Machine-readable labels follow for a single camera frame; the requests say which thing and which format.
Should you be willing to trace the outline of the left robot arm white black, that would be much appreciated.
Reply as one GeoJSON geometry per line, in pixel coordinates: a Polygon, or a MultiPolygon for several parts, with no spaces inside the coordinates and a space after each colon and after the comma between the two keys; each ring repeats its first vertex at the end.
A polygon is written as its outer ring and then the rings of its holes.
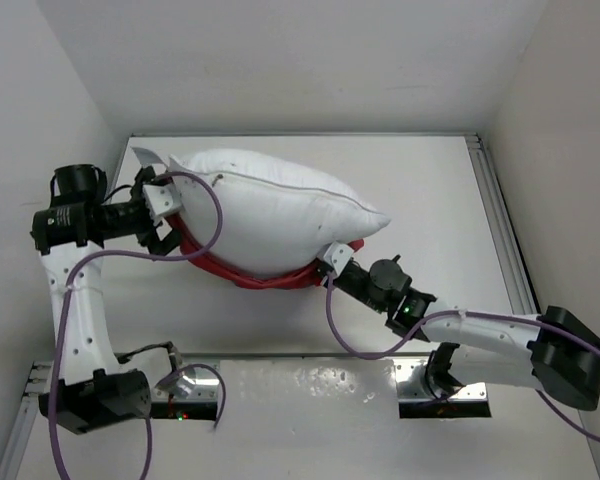
{"type": "Polygon", "coordinates": [[[153,254],[166,255],[179,239],[159,239],[143,197],[144,185],[156,176],[139,170],[126,202],[107,203],[107,177],[94,165],[55,170],[50,205],[33,216],[31,236],[45,268],[52,299],[56,343],[61,348],[58,386],[39,398],[39,410],[77,435],[151,413],[151,368],[161,374],[174,369],[172,343],[142,347],[116,356],[110,343],[104,309],[101,258],[74,266],[102,251],[107,240],[136,236],[153,254]]]}

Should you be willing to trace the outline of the red patterned pillowcase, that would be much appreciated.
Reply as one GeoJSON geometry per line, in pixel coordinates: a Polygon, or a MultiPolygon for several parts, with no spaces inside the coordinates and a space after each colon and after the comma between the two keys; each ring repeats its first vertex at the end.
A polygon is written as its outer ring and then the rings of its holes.
{"type": "Polygon", "coordinates": [[[317,255],[334,241],[359,251],[360,234],[333,233],[311,215],[266,215],[256,210],[223,216],[220,237],[211,250],[191,264],[239,288],[303,289],[320,283],[317,255]]]}

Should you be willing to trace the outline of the white pillow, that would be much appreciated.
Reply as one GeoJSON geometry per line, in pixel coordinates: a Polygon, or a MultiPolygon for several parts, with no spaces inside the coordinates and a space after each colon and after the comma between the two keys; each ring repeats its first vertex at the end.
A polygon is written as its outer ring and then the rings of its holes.
{"type": "Polygon", "coordinates": [[[184,246],[217,235],[211,255],[243,274],[289,274],[328,245],[363,240],[391,221],[338,178],[263,153],[214,148],[166,161],[146,148],[134,153],[142,165],[162,163],[172,173],[184,246]]]}

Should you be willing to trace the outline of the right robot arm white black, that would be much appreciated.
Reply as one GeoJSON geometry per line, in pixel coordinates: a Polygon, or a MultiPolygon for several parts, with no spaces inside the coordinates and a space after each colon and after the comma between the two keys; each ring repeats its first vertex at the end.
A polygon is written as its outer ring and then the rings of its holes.
{"type": "Polygon", "coordinates": [[[397,259],[370,269],[355,260],[320,260],[329,292],[340,290],[386,317],[402,344],[436,344],[421,377],[429,397],[448,397],[473,383],[536,390],[570,408],[594,411],[600,398],[600,337],[569,310],[504,315],[440,307],[412,287],[397,259]]]}

